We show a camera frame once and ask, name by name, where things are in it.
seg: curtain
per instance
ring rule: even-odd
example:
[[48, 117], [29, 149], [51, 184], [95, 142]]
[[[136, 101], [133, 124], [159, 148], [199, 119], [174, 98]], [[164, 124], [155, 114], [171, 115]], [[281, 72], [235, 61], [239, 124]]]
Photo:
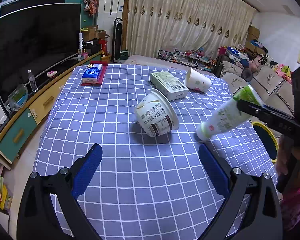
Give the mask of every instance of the curtain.
[[242, 0], [129, 0], [130, 55], [156, 57], [161, 47], [206, 54], [244, 42], [255, 9]]

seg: yellow rimmed stool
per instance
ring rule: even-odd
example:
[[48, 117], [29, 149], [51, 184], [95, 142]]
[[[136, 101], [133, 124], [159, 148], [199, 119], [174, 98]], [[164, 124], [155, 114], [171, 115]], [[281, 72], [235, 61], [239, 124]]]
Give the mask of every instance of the yellow rimmed stool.
[[255, 121], [251, 123], [252, 127], [258, 134], [260, 140], [266, 148], [266, 151], [272, 161], [272, 163], [277, 162], [277, 152], [278, 152], [278, 142], [275, 139], [273, 133], [270, 131], [268, 127], [266, 127], [263, 123]]

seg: floor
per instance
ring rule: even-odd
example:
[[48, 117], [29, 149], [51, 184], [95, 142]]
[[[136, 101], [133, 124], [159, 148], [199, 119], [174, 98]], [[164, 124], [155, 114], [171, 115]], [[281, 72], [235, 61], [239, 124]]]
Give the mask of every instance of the floor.
[[45, 124], [42, 124], [37, 129], [25, 150], [21, 153], [20, 159], [13, 163], [11, 171], [6, 170], [3, 174], [5, 184], [13, 193], [13, 199], [10, 207], [9, 234], [14, 240], [17, 239], [17, 220], [21, 197], [28, 177], [32, 172], [40, 136], [44, 127]]

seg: blue and white tablecloth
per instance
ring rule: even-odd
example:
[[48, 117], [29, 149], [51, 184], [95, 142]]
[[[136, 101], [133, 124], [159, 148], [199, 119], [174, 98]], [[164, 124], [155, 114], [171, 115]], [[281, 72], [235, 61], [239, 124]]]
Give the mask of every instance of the blue and white tablecloth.
[[[42, 133], [34, 171], [50, 175], [70, 167], [93, 143], [103, 158], [78, 203], [92, 226], [106, 240], [197, 239], [220, 208], [218, 195], [202, 168], [201, 141], [195, 127], [230, 98], [222, 79], [208, 76], [206, 94], [190, 91], [172, 101], [180, 128], [149, 137], [134, 109], [154, 87], [149, 75], [169, 71], [181, 82], [185, 71], [140, 65], [109, 65], [101, 87], [81, 87], [85, 66], [74, 69], [55, 101]], [[249, 122], [207, 143], [232, 167], [248, 174], [276, 174], [266, 150]], [[71, 234], [57, 198], [55, 211], [64, 232]], [[247, 200], [229, 234], [240, 225]]]

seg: tv stand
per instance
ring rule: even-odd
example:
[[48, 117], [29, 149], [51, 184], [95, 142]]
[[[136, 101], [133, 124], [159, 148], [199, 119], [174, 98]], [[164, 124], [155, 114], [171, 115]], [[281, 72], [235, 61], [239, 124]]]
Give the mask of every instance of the tv stand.
[[101, 60], [102, 54], [103, 51], [99, 51], [72, 66], [65, 64], [69, 63], [69, 61], [63, 62], [62, 67], [58, 71], [59, 73], [57, 73], [59, 74], [58, 76], [52, 79], [46, 78], [47, 81], [43, 86], [39, 87], [35, 94], [29, 94], [25, 106], [17, 112], [13, 112], [10, 120], [1, 127], [0, 163], [2, 165], [8, 170], [11, 169], [12, 162], [18, 157], [20, 150], [26, 146], [27, 139], [36, 127], [45, 121], [45, 117], [49, 114], [54, 101], [74, 68], [88, 64], [91, 60]]

